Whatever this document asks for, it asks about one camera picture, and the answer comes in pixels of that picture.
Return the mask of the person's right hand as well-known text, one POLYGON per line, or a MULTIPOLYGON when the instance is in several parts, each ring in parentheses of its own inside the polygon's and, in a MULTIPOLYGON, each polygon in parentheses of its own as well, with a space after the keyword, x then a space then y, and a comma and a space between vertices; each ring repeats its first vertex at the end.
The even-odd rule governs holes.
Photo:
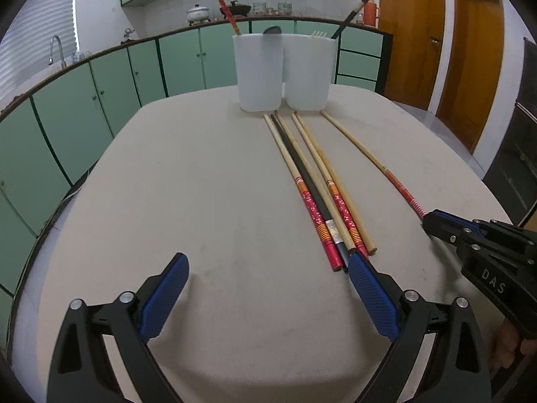
POLYGON ((516 327, 505 318, 493 339, 489 368, 490 370, 509 368, 518 352, 524 356, 533 356, 536 347, 536 339, 523 339, 516 327))

